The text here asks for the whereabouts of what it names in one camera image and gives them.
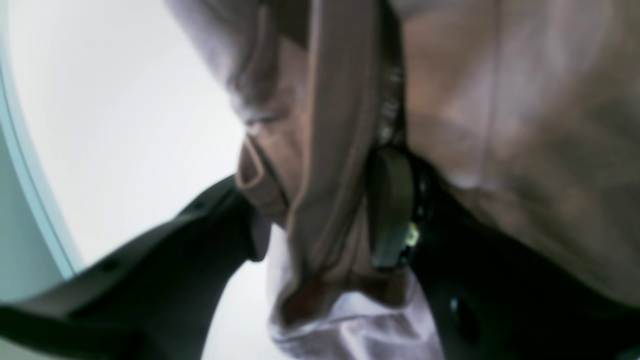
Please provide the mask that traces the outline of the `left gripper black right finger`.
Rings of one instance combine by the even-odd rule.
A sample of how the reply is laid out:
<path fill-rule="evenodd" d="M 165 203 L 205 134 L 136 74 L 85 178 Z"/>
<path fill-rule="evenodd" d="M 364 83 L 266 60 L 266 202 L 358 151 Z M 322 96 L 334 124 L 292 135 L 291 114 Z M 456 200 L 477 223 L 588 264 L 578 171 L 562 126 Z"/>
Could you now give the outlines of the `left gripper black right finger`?
<path fill-rule="evenodd" d="M 371 260 L 409 267 L 447 360 L 637 360 L 639 311 L 483 225 L 425 162 L 369 157 Z"/>

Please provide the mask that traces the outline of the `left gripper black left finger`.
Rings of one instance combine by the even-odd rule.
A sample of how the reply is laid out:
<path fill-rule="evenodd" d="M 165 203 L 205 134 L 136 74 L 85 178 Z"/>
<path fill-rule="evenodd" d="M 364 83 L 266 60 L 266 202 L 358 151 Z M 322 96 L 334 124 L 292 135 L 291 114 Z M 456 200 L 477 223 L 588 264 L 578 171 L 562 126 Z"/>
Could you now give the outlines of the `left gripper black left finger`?
<path fill-rule="evenodd" d="M 199 360 L 233 275 L 258 260 L 234 176 L 57 287 L 1 306 L 1 336 L 72 360 Z"/>

